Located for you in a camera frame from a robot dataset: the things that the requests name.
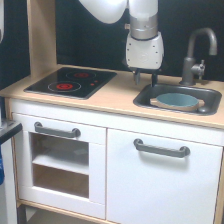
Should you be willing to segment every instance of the white cabinet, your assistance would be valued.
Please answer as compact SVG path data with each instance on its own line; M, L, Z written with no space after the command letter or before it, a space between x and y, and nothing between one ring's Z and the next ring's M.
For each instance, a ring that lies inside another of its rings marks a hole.
M174 158L139 152L190 149ZM222 147L125 131L108 131L107 219L122 224L212 224Z
M15 137L19 198L105 219L106 129L15 113L13 119L23 125Z

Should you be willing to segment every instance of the black stovetop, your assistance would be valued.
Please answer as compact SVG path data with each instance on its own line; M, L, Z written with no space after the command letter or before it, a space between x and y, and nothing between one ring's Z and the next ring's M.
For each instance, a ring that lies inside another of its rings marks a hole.
M88 99L116 73L76 68L61 68L24 91L76 99Z

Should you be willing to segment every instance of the cabinet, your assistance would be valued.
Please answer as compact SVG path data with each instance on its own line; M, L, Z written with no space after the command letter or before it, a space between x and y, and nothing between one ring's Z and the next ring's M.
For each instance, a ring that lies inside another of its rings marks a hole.
M22 203L101 224L221 224L214 216L222 130L22 100L11 105L23 125L15 138ZM36 122L81 135L40 133ZM175 152L185 146L190 154L139 152L135 139ZM71 180L81 191L68 187Z
M15 137L19 198L105 219L106 129L21 114L13 118L23 125ZM74 129L77 137L70 136Z
M190 155L174 158L136 150L144 144ZM108 131L107 219L122 224L212 224L222 147Z

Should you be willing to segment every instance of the faucet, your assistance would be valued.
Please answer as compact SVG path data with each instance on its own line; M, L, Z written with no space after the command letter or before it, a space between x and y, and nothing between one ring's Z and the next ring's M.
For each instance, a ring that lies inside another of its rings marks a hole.
M217 39L213 30L210 28L195 30L190 36L187 57L184 58L182 80L180 82L181 85L193 86L196 84L194 75L198 75L199 79L202 79L202 76L204 75L204 60L201 61L201 64L195 64L193 53L196 37L205 34L208 35L210 41L209 55L217 55Z

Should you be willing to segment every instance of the metal sink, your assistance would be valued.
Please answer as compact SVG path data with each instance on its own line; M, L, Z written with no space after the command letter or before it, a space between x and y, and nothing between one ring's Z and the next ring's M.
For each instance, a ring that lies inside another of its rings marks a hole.
M151 105L150 99L156 98L157 96L165 93L182 93L193 96L197 99L204 100L204 106L198 108L195 111L179 111L172 109L164 109L155 105ZM185 86L175 86L167 84L156 84L154 87L151 85L146 86L139 95L134 99L134 104L145 108L154 108L159 110L168 110L180 113L188 113L194 115L212 115L218 110L222 94L218 91L211 89L200 89Z

